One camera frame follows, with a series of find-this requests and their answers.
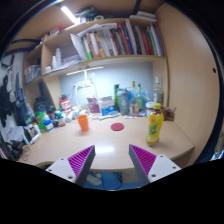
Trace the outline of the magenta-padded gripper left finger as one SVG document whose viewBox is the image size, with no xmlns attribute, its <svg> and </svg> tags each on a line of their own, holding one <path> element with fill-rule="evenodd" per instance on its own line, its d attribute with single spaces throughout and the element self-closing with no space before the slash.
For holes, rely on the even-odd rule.
<svg viewBox="0 0 224 224">
<path fill-rule="evenodd" d="M 95 146 L 92 145 L 69 158 L 60 157 L 46 171 L 83 187 L 94 157 Z"/>
</svg>

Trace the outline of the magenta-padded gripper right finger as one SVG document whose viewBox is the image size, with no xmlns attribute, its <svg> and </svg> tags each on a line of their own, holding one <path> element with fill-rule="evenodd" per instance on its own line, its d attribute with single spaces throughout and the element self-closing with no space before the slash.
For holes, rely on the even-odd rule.
<svg viewBox="0 0 224 224">
<path fill-rule="evenodd" d="M 164 154 L 154 155 L 132 144 L 129 145 L 129 156 L 143 186 L 180 170 L 180 167 Z"/>
</svg>

